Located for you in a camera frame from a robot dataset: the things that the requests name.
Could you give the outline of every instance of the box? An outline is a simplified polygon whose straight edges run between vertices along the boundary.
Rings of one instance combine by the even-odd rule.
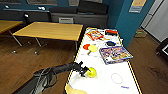
[[[122,46],[100,48],[99,52],[105,64],[120,63],[133,58],[133,56]]]
[[[138,29],[134,35],[136,38],[146,37],[146,32],[144,30]]]

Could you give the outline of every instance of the window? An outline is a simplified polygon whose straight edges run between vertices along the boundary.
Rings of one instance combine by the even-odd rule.
[[[0,0],[0,3],[20,3],[19,0]]]
[[[57,0],[27,0],[27,2],[33,5],[57,5]]]

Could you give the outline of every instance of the cardboard box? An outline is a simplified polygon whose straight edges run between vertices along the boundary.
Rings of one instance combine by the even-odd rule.
[[[146,37],[146,32],[144,30],[138,29],[135,33],[136,38],[142,38],[142,37]]]

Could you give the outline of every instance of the colorful book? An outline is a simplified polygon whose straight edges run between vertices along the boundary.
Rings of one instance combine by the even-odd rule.
[[[100,48],[99,52],[105,64],[120,63],[133,58],[133,56],[122,46]]]
[[[90,32],[86,33],[86,35],[88,35],[88,37],[93,41],[97,40],[97,39],[100,39],[100,38],[103,38],[103,36],[104,36],[103,34],[101,34],[97,30],[90,31]]]

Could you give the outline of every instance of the game box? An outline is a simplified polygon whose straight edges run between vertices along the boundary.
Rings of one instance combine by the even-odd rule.
[[[122,46],[100,48],[99,52],[105,64],[120,63],[133,58],[133,56]]]

